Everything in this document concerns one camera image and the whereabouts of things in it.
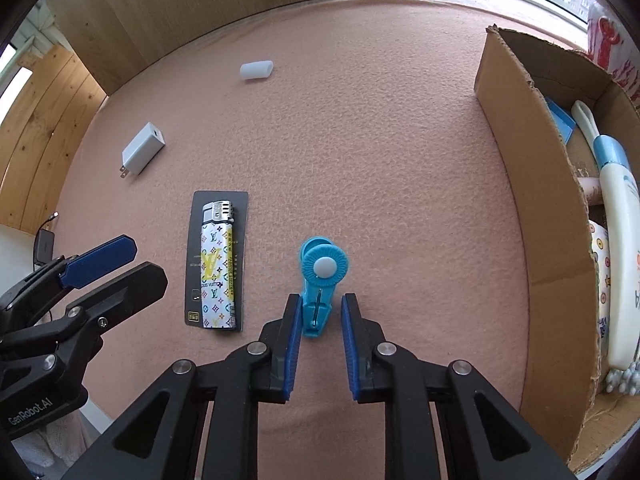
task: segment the table surface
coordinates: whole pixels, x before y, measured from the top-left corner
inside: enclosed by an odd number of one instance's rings
[[[125,233],[164,267],[165,297],[104,336],[85,385],[119,415],[179,358],[224,358],[301,290],[300,244],[327,236],[351,267],[337,299],[420,359],[471,361],[520,403],[527,359],[524,250],[510,184],[473,93],[487,25],[518,23],[401,0],[269,13],[188,44],[108,98],[70,168],[56,254]],[[270,78],[240,81],[272,59]],[[166,147],[140,176],[120,153],[152,121]],[[183,321],[191,197],[249,192],[244,332]],[[286,449],[286,458],[282,451]],[[339,316],[303,340],[286,406],[260,407],[262,478],[382,478],[383,407],[351,401]]]

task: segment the white power adapter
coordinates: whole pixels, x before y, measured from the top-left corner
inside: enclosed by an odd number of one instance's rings
[[[145,124],[122,152],[120,177],[125,178],[129,173],[140,174],[163,146],[164,138],[160,130],[151,123]]]

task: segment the black card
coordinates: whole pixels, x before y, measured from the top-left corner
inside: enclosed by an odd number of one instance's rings
[[[234,303],[236,306],[235,328],[213,328],[206,330],[238,332],[242,330],[242,261],[244,259],[244,231],[249,194],[246,191],[196,191],[191,203],[189,236],[187,239],[187,267],[184,279],[184,322],[189,326],[202,324],[202,300],[200,299],[200,229],[202,207],[209,202],[229,200],[233,207],[233,256],[234,256]]]

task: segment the blue gripper pad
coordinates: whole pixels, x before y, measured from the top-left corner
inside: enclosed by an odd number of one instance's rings
[[[342,321],[342,340],[344,341],[344,356],[347,359],[347,377],[349,379],[349,389],[353,400],[360,397],[360,383],[358,382],[358,352],[353,336],[353,328],[351,327],[351,316],[349,307],[347,306],[347,298],[342,297],[342,308],[340,310],[340,318]]]
[[[138,248],[133,238],[120,235],[76,256],[66,264],[65,271],[60,274],[60,283],[64,287],[83,288],[123,265],[131,263],[137,252]]]
[[[293,319],[293,327],[289,334],[289,344],[284,360],[284,385],[282,387],[285,398],[289,400],[296,380],[296,367],[298,366],[298,353],[300,352],[300,339],[302,338],[302,298],[298,299],[296,315]]]

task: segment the blue plastic clip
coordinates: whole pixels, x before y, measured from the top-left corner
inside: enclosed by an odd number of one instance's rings
[[[335,286],[347,274],[349,259],[328,238],[309,238],[300,248],[302,269],[302,335],[321,335],[329,314]]]

